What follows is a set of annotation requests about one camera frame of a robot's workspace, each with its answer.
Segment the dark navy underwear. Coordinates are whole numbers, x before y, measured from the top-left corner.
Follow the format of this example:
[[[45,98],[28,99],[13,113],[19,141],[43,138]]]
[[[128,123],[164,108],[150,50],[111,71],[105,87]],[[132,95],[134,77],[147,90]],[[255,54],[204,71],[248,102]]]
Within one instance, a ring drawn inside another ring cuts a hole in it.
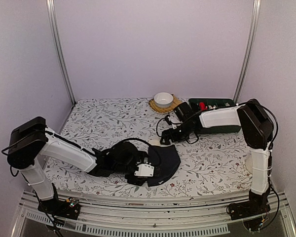
[[[181,159],[174,144],[161,145],[156,139],[150,140],[148,161],[154,166],[154,175],[147,179],[149,187],[159,186],[169,181],[177,172]]]

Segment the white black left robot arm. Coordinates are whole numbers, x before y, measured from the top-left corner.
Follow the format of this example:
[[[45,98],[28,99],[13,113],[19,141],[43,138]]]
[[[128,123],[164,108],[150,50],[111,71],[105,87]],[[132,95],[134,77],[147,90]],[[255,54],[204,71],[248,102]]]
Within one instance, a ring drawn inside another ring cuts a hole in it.
[[[154,176],[156,165],[151,164],[148,154],[139,151],[132,141],[132,138],[124,139],[103,151],[88,150],[57,134],[46,125],[45,118],[36,117],[11,132],[9,145],[1,153],[10,168],[21,173],[33,188],[39,209],[60,214],[76,208],[77,204],[71,199],[59,200],[56,187],[47,179],[37,157],[55,158],[95,177],[124,173],[131,183],[141,185]]]

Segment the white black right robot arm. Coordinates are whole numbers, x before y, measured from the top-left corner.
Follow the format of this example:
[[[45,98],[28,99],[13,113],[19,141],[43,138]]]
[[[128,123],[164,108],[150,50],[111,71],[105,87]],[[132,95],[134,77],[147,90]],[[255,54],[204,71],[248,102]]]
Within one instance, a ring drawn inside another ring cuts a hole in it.
[[[230,204],[227,213],[232,220],[268,213],[270,206],[267,197],[272,190],[271,153],[278,133],[276,118],[270,118],[272,112],[257,99],[229,106],[223,103],[209,105],[207,102],[197,101],[197,107],[198,110],[195,111],[191,102],[183,102],[175,107],[174,113],[178,122],[174,122],[169,116],[165,117],[171,128],[159,135],[160,143],[169,145],[187,141],[191,133],[198,135],[211,133],[213,129],[240,127],[250,148],[253,177],[248,201]]]

